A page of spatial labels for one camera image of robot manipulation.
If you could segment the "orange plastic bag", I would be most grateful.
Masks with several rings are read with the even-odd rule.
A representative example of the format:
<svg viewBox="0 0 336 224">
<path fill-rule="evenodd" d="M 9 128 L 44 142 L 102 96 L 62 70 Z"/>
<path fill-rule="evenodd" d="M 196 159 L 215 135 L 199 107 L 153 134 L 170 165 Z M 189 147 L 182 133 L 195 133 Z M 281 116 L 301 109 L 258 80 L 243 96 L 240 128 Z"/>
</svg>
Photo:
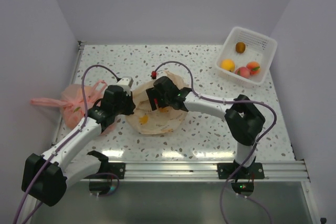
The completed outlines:
<svg viewBox="0 0 336 224">
<path fill-rule="evenodd" d="M 187 112 L 168 106 L 153 111 L 146 89 L 153 87 L 154 81 L 144 83 L 133 90 L 134 113 L 126 116 L 126 121 L 141 134 L 156 135 L 176 130 L 185 120 Z"/>
</svg>

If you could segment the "small brown fruit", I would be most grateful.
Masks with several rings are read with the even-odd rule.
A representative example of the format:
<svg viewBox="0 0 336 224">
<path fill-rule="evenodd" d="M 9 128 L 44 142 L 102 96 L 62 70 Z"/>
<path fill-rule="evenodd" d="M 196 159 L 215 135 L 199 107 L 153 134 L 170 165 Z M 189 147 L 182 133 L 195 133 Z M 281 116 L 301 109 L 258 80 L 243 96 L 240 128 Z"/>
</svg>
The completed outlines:
<svg viewBox="0 0 336 224">
<path fill-rule="evenodd" d="M 234 72 L 235 71 L 235 63 L 231 59 L 224 59 L 220 63 L 220 67 L 226 71 Z"/>
</svg>

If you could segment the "pink peach fruit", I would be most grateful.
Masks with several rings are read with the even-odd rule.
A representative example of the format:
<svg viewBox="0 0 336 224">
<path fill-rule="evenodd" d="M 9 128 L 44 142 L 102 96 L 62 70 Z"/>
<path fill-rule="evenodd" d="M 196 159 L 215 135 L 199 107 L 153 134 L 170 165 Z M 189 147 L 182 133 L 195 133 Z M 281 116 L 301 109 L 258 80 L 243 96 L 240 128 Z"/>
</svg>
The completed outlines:
<svg viewBox="0 0 336 224">
<path fill-rule="evenodd" d="M 248 79 L 250 77 L 250 70 L 247 67 L 240 67 L 236 70 L 235 74 Z"/>
</svg>

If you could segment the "brown kiwi fruit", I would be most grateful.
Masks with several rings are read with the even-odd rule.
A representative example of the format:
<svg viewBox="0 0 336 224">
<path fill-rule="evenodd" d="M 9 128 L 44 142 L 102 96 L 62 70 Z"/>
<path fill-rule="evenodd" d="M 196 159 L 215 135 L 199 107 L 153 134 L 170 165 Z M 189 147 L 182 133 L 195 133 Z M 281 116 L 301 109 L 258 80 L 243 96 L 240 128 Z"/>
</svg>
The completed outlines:
<svg viewBox="0 0 336 224">
<path fill-rule="evenodd" d="M 246 45 L 243 42 L 238 42 L 235 46 L 235 50 L 238 54 L 243 54 L 246 50 Z"/>
</svg>

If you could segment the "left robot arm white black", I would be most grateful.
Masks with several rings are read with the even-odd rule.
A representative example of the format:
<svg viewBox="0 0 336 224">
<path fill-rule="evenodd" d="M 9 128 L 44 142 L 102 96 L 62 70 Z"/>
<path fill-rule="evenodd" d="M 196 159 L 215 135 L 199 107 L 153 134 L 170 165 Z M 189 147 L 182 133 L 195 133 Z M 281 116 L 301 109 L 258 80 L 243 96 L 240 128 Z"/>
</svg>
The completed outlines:
<svg viewBox="0 0 336 224">
<path fill-rule="evenodd" d="M 42 155 L 31 154 L 25 162 L 22 191 L 47 206 L 58 203 L 74 177 L 66 169 L 73 158 L 95 137 L 111 126 L 119 115 L 135 109 L 131 85 L 120 80 L 109 85 L 103 98 L 86 112 L 80 123 L 57 145 Z"/>
</svg>

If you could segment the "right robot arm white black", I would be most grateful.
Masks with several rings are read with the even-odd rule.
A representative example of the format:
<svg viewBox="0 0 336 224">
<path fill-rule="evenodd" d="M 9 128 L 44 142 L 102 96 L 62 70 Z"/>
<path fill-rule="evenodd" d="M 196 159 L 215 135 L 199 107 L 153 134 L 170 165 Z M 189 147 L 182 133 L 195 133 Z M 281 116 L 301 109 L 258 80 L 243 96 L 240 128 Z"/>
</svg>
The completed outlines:
<svg viewBox="0 0 336 224">
<path fill-rule="evenodd" d="M 224 120 L 237 141 L 234 172 L 246 178 L 253 171 L 255 161 L 253 146 L 262 131 L 265 117 L 245 95 L 235 99 L 220 99 L 196 95 L 191 88 L 179 89 L 168 77 L 155 80 L 153 87 L 146 89 L 151 109 L 172 107 L 185 112 L 199 112 Z"/>
</svg>

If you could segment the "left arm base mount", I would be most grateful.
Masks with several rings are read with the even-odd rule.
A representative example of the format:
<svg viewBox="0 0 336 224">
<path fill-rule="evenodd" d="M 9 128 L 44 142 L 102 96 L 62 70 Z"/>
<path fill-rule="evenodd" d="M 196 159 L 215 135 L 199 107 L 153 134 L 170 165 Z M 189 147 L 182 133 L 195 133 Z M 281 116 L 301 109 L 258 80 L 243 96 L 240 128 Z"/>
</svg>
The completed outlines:
<svg viewBox="0 0 336 224">
<path fill-rule="evenodd" d="M 109 162 L 109 158 L 98 151 L 90 151 L 87 155 L 93 156 L 100 162 L 96 173 L 88 176 L 89 190 L 97 198 L 108 197 L 117 192 L 120 180 L 124 179 L 125 163 Z"/>
</svg>

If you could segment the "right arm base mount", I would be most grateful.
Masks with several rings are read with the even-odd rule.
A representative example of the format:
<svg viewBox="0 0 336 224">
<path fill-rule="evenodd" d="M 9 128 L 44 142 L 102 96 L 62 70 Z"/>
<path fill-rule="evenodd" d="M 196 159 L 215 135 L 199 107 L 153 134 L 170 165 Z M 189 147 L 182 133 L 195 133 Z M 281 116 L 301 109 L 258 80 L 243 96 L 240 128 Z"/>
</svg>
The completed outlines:
<svg viewBox="0 0 336 224">
<path fill-rule="evenodd" d="M 218 163 L 217 173 L 219 179 L 227 179 L 239 167 L 235 161 L 232 163 Z M 243 196 L 251 196 L 254 192 L 256 179 L 265 179 L 264 169 L 262 163 L 256 163 L 255 158 L 248 167 L 242 167 L 231 177 L 231 187 L 237 194 Z"/>
</svg>

